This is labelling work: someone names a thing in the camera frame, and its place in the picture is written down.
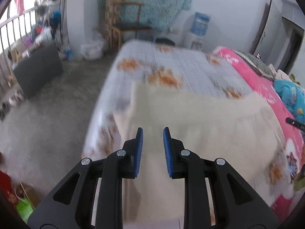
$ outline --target balcony railing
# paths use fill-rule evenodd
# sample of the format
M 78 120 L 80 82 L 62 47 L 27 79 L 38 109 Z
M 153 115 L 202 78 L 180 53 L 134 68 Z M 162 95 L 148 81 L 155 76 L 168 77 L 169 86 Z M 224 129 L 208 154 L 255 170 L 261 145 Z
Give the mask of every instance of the balcony railing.
M 35 7 L 25 10 L 0 24 L 0 98 L 8 90 L 8 77 L 12 76 L 12 62 L 8 58 L 8 51 L 19 39 L 24 42 L 24 36 L 31 31 L 32 25 L 36 23 L 35 10 Z

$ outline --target wooden chair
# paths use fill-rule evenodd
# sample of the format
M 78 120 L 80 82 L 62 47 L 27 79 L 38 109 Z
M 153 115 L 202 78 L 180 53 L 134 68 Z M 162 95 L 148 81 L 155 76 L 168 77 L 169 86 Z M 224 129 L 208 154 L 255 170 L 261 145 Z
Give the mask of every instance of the wooden chair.
M 141 13 L 141 6 L 144 6 L 143 3 L 136 2 L 136 1 L 115 1 L 113 2 L 114 5 L 138 5 L 138 15 L 137 15 L 137 21 L 136 22 L 118 22 L 114 25 L 109 25 L 111 28 L 111 36 L 110 36 L 110 48 L 112 48 L 113 44 L 113 32 L 118 33 L 119 35 L 119 42 L 118 42 L 118 48 L 120 49 L 122 46 L 122 39 L 123 39 L 123 33 L 128 31 L 135 31 L 135 37 L 138 36 L 138 31 L 146 31 L 147 37 L 149 36 L 150 31 L 152 30 L 152 27 L 146 24 L 142 24 L 139 22 L 140 19 L 140 13 Z

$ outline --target door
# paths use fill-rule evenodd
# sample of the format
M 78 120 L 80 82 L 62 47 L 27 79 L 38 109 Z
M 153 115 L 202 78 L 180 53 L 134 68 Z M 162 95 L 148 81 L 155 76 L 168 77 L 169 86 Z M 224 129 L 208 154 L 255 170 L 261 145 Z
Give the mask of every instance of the door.
M 268 18 L 263 32 L 261 33 L 260 40 L 254 51 L 254 56 L 259 54 L 260 59 L 263 62 L 266 62 L 269 57 L 275 39 L 278 35 L 281 22 L 282 14 L 275 3 L 271 0 Z

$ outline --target concrete floor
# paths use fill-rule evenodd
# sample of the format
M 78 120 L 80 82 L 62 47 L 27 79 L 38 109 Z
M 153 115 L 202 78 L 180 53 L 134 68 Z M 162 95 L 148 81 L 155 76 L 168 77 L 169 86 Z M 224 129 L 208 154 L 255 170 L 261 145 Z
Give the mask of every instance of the concrete floor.
M 65 62 L 64 74 L 0 122 L 0 170 L 43 198 L 80 160 L 95 101 L 113 62 Z

